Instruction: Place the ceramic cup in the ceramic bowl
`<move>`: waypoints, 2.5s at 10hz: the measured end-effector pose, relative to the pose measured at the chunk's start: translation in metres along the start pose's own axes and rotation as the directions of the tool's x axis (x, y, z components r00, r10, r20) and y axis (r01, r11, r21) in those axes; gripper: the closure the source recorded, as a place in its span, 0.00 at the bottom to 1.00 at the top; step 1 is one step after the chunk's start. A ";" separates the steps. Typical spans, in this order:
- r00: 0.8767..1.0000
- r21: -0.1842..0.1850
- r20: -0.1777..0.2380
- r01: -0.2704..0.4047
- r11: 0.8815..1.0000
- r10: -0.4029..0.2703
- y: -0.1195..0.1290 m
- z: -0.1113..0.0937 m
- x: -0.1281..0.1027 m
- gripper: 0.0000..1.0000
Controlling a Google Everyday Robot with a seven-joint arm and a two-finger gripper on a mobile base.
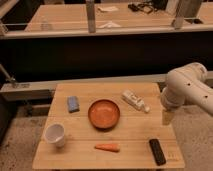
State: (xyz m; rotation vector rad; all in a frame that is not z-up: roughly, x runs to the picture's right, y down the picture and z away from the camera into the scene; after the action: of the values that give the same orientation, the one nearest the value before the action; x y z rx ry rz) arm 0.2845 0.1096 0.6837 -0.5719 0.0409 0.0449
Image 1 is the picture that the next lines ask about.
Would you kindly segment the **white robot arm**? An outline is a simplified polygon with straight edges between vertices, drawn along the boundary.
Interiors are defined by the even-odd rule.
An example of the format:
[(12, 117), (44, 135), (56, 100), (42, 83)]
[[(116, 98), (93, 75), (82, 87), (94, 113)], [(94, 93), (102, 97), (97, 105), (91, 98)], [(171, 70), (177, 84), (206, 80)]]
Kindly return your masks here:
[(213, 89), (205, 84), (208, 71), (198, 62), (170, 70), (165, 78), (166, 86), (160, 95), (164, 107), (162, 124), (169, 125), (175, 111), (185, 101), (199, 106), (213, 117)]

